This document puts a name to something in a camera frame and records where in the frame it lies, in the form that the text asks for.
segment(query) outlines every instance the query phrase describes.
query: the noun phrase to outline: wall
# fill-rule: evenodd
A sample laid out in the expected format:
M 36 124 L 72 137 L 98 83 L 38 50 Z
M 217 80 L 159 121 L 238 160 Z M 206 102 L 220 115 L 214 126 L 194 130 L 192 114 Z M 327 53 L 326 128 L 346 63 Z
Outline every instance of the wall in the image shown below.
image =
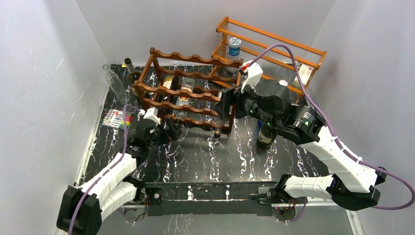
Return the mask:
M 310 87 L 343 142 L 413 186 L 414 11 L 412 0 L 337 0 L 313 43 L 328 54 Z M 377 188 L 380 205 L 410 198 L 391 177 Z M 359 212 L 366 235 L 413 234 L 414 215 L 414 206 Z
M 334 0 L 76 0 L 111 63 L 145 65 L 149 49 L 210 58 L 225 17 L 310 45 Z
M 0 234 L 55 234 L 106 90 L 74 0 L 0 0 Z

